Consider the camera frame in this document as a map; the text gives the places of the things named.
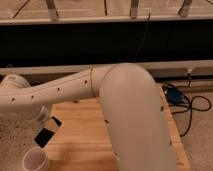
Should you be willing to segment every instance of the power cord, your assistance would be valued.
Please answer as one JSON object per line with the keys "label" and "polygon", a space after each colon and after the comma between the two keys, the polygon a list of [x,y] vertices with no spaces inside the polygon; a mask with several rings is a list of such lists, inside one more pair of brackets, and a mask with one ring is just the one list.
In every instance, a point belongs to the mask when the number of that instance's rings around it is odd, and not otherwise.
{"label": "power cord", "polygon": [[[183,133],[180,134],[180,137],[184,137],[190,131],[194,110],[200,111],[200,112],[207,112],[212,107],[211,101],[207,97],[194,96],[190,99],[182,91],[180,91],[175,85],[173,85],[171,83],[165,83],[163,85],[163,90],[166,95],[169,106],[185,108],[184,110],[172,112],[173,115],[180,114],[180,113],[186,113],[186,112],[190,111],[187,128]],[[193,106],[194,101],[199,98],[205,100],[208,103],[207,108],[202,109],[202,108],[197,108],[197,107]]]}

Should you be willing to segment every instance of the small hole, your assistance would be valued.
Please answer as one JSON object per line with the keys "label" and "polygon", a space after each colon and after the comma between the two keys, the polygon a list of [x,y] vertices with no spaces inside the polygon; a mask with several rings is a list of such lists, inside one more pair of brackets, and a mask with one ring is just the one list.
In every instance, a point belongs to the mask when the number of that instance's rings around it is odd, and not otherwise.
{"label": "small hole", "polygon": [[161,112],[163,112],[163,110],[164,110],[164,107],[163,107],[163,106],[161,106],[160,111],[161,111]]}
{"label": "small hole", "polygon": [[72,102],[73,102],[73,103],[79,103],[79,101],[78,101],[78,100],[73,100]]}
{"label": "small hole", "polygon": [[118,156],[117,153],[114,152],[114,155],[115,155],[115,157],[116,157],[117,159],[119,159],[119,156]]}
{"label": "small hole", "polygon": [[169,141],[169,146],[172,146],[172,141],[171,140]]}
{"label": "small hole", "polygon": [[109,121],[108,121],[108,120],[104,120],[104,122],[105,122],[106,124],[109,124]]}

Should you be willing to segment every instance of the metal frame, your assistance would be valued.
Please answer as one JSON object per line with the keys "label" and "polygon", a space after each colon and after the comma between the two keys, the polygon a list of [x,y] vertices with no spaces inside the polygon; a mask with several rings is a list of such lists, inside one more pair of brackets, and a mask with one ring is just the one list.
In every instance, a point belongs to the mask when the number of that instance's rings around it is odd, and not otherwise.
{"label": "metal frame", "polygon": [[47,3],[47,8],[49,10],[50,19],[52,21],[57,21],[59,16],[58,16],[58,12],[57,12],[54,0],[46,0],[46,3]]}
{"label": "metal frame", "polygon": [[192,1],[193,0],[184,0],[182,7],[178,11],[178,14],[181,17],[187,17],[188,16]]}
{"label": "metal frame", "polygon": [[138,16],[139,1],[140,0],[131,0],[131,8],[130,8],[129,15],[132,19],[135,19]]}
{"label": "metal frame", "polygon": [[[213,75],[213,60],[173,61],[173,62],[142,62],[137,63],[150,71],[155,77],[183,77],[187,70],[193,70],[194,75]],[[0,75],[48,75],[76,73],[98,65],[66,65],[45,67],[0,68]]]}

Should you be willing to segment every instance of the black cable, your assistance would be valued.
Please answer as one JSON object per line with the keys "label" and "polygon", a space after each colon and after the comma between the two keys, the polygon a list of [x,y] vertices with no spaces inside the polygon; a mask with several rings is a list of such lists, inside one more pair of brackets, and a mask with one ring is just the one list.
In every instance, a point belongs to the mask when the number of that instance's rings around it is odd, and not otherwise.
{"label": "black cable", "polygon": [[145,26],[145,30],[144,30],[144,34],[143,34],[143,37],[142,37],[142,40],[137,48],[137,51],[136,51],[136,54],[135,54],[135,57],[133,58],[132,62],[136,62],[136,59],[140,53],[141,50],[143,50],[143,47],[144,47],[144,43],[145,43],[145,40],[146,40],[146,37],[147,37],[147,31],[149,29],[149,21],[150,21],[150,17],[151,17],[151,13],[149,13],[148,15],[148,18],[147,18],[147,21],[146,21],[146,26]]}
{"label": "black cable", "polygon": [[15,14],[13,14],[12,18],[16,18],[17,15],[21,12],[21,10],[30,2],[31,0],[27,0],[26,2],[24,2],[19,9],[16,11]]}
{"label": "black cable", "polygon": [[[164,90],[164,92],[165,92],[167,89],[169,89],[169,88],[176,88],[176,89],[177,89],[177,87],[174,86],[174,85],[171,84],[171,83],[165,83],[165,84],[163,85],[163,90]],[[185,110],[180,110],[180,111],[172,112],[173,115],[180,114],[180,113],[186,113],[186,112],[190,111],[189,121],[188,121],[187,128],[186,128],[186,130],[185,130],[183,133],[180,134],[180,137],[184,137],[185,135],[188,134],[188,132],[189,132],[189,130],[190,130],[190,128],[191,128],[191,125],[192,125],[192,117],[193,117],[193,110],[195,110],[195,111],[200,111],[200,112],[206,112],[206,111],[209,111],[209,110],[211,109],[212,104],[211,104],[211,101],[210,101],[208,98],[204,97],[204,96],[200,96],[200,95],[199,95],[199,96],[194,96],[194,97],[192,97],[192,99],[190,100],[183,92],[181,92],[181,93],[182,93],[182,99],[183,99],[183,100],[181,101],[181,103],[180,103],[180,104],[174,104],[174,103],[171,104],[171,103],[170,103],[169,106],[176,106],[176,107],[186,108]],[[206,101],[208,102],[208,107],[207,107],[207,108],[201,109],[201,108],[197,108],[197,107],[194,107],[194,106],[193,106],[194,101],[195,101],[196,99],[199,99],[199,98],[204,99],[204,100],[206,100]]]}

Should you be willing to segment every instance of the paper cup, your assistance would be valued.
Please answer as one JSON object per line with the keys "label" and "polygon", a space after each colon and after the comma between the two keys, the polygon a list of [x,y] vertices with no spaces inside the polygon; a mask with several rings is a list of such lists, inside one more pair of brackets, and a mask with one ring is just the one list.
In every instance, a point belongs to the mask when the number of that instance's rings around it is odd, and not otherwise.
{"label": "paper cup", "polygon": [[24,171],[47,171],[49,160],[40,147],[33,147],[27,151],[22,161]]}

